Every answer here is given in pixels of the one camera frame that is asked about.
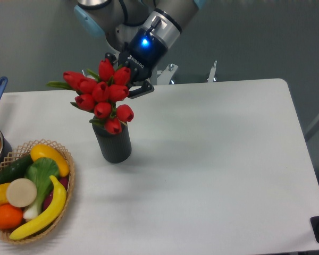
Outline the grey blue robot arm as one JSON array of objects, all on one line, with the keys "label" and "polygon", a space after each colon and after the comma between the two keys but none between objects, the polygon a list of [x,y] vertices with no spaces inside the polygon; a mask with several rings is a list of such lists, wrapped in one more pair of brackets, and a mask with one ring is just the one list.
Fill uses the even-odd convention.
[{"label": "grey blue robot arm", "polygon": [[113,65],[128,67],[129,98],[154,91],[159,61],[205,1],[78,1],[74,13],[94,37],[105,37]]}]

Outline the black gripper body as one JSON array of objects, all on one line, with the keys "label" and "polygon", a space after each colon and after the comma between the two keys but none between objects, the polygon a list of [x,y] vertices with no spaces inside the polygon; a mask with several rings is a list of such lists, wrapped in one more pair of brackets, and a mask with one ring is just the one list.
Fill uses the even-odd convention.
[{"label": "black gripper body", "polygon": [[130,69],[130,82],[144,81],[166,52],[167,47],[158,38],[141,28],[119,53],[118,65]]}]

